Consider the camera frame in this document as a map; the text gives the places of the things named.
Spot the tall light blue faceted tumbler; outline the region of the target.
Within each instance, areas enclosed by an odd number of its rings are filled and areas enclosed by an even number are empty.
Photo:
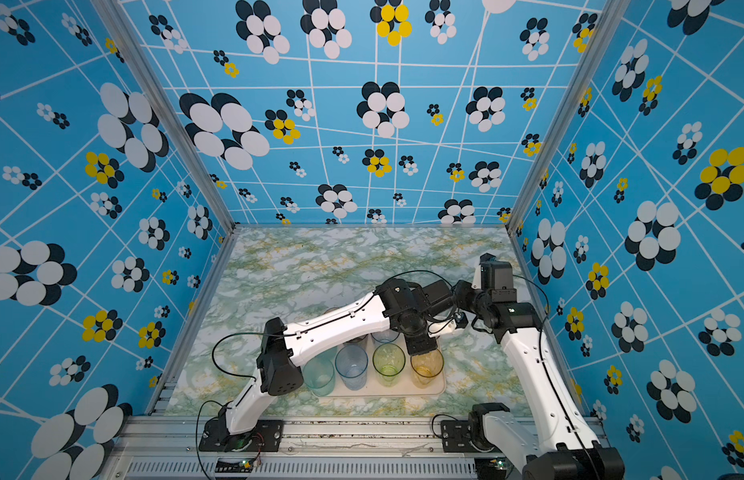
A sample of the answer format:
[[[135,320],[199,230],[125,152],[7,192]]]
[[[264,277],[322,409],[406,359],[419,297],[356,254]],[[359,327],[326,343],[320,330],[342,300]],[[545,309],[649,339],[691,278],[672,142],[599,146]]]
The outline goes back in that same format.
[[[393,343],[399,338],[399,336],[400,333],[392,329],[375,332],[372,334],[372,338],[380,344]]]

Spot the tall green tumbler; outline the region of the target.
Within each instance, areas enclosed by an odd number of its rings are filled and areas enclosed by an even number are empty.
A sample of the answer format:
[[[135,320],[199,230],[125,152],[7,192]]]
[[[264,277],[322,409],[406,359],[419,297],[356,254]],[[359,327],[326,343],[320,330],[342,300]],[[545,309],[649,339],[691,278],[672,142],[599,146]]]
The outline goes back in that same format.
[[[394,343],[378,346],[373,354],[373,366],[380,383],[385,387],[393,386],[406,365],[406,355],[401,347]]]

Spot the tall yellow-olive tumbler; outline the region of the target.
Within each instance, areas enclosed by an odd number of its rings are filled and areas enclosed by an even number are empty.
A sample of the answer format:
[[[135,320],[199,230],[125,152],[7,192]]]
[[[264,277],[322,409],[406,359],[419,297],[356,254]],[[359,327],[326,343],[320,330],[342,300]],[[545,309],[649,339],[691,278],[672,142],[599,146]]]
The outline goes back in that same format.
[[[411,356],[413,383],[418,388],[425,388],[442,373],[444,364],[444,357],[440,350]]]

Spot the tall frosted blue tumbler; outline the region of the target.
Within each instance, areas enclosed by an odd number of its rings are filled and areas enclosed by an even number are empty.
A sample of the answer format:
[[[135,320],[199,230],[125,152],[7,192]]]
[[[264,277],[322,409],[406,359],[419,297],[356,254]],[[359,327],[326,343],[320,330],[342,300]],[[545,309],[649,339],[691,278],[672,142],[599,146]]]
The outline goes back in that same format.
[[[361,390],[367,383],[369,358],[357,344],[345,345],[335,357],[335,367],[346,388]]]

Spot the tall teal tumbler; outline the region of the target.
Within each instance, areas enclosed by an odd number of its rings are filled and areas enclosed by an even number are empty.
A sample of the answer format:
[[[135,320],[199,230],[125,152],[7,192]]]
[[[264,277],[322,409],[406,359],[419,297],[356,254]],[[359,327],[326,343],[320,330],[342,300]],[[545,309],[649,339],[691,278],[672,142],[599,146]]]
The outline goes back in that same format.
[[[305,385],[318,397],[330,395],[335,388],[335,367],[324,357],[316,357],[303,367]]]

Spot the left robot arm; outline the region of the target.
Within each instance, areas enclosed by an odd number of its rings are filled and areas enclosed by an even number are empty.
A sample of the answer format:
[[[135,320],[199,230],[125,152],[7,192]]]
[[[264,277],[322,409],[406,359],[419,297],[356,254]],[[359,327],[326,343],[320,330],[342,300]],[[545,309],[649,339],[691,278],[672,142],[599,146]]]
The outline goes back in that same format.
[[[455,305],[453,287],[445,280],[423,287],[391,278],[361,299],[314,319],[290,324],[269,320],[253,379],[221,411],[226,434],[250,433],[276,397],[304,384],[304,365],[356,337],[392,329],[404,336],[409,354],[436,350],[429,324]]]

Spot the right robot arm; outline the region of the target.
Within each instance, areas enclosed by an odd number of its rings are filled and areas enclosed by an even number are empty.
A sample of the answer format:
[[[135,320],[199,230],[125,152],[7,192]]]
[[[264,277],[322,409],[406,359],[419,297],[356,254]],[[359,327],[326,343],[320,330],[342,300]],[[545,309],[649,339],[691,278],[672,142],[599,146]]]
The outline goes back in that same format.
[[[459,309],[490,329],[514,368],[536,427],[530,433],[502,403],[472,407],[473,443],[498,449],[524,479],[621,479],[618,450],[601,443],[581,414],[550,352],[544,322],[534,306],[517,299],[510,263],[483,254],[472,282],[454,292]]]

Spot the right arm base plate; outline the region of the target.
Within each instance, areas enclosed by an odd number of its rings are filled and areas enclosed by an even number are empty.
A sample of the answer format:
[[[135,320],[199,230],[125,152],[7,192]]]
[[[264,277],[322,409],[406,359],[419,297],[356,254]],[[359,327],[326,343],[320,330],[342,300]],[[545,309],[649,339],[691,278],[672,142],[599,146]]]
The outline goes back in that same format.
[[[446,453],[479,453],[474,445],[467,420],[442,419],[437,433]]]

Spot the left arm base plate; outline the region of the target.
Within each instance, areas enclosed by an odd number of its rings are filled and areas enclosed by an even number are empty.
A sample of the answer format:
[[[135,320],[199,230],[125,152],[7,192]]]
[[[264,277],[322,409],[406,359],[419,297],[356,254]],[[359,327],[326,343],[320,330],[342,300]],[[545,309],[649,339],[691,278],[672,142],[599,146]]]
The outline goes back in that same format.
[[[277,452],[285,422],[260,420],[255,428],[243,434],[230,434],[221,418],[212,418],[204,426],[199,440],[201,452]]]

